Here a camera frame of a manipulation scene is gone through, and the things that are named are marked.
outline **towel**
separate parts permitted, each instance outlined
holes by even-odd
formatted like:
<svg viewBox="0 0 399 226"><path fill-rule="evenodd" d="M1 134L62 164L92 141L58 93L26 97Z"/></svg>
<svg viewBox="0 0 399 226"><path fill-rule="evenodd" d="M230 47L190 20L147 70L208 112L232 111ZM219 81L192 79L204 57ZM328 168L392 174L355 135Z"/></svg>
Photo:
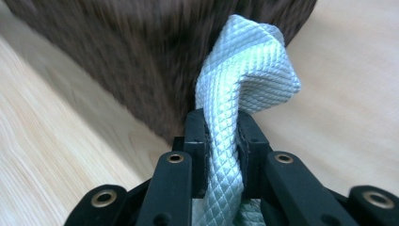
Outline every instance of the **towel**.
<svg viewBox="0 0 399 226"><path fill-rule="evenodd" d="M196 85L196 108L204 111L211 156L205 197L193 200L193 225L264 225L260 202L241 199L238 110L252 114L287 102L299 90L279 29L230 16Z"/></svg>

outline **wooden surface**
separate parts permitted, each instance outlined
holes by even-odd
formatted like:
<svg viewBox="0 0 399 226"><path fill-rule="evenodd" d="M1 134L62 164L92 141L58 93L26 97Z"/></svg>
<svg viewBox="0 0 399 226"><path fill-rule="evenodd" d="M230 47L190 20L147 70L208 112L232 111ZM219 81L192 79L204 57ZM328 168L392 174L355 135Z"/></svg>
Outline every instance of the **wooden surface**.
<svg viewBox="0 0 399 226"><path fill-rule="evenodd" d="M254 116L344 195L399 195L398 22L395 0L319 0L288 48L303 89ZM93 187L150 178L167 151L0 1L0 225L60 225Z"/></svg>

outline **white cloth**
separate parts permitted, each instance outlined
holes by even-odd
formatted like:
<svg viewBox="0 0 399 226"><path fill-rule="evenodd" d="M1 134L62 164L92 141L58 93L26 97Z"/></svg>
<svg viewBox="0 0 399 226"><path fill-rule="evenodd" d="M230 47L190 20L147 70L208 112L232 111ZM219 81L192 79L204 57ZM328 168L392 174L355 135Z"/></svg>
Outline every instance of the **white cloth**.
<svg viewBox="0 0 399 226"><path fill-rule="evenodd" d="M203 108L212 153L207 192L203 200L193 201L193 225L264 224L259 203L241 201L244 186L235 145L238 109L254 113L287 102L299 90L279 30L232 15L196 86L196 108Z"/></svg>

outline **wooden table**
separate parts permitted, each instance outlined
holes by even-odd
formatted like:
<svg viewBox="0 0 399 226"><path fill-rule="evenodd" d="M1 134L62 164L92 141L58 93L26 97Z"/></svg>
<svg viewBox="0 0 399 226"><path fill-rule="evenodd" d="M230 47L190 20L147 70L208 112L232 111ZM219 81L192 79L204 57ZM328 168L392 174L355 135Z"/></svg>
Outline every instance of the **wooden table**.
<svg viewBox="0 0 399 226"><path fill-rule="evenodd" d="M399 195L399 5L319 0L288 47L303 89L254 115L275 150L344 195ZM0 2L0 225L62 224L95 186L131 189L169 146Z"/></svg>

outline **brown fabric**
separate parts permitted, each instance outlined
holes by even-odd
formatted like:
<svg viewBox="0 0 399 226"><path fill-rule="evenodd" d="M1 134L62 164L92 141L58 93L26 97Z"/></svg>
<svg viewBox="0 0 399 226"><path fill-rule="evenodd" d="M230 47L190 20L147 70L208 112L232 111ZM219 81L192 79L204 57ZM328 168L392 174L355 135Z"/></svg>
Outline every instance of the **brown fabric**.
<svg viewBox="0 0 399 226"><path fill-rule="evenodd" d="M194 108L203 60L229 15L276 25L288 44L316 0L5 0L171 143Z"/></svg>

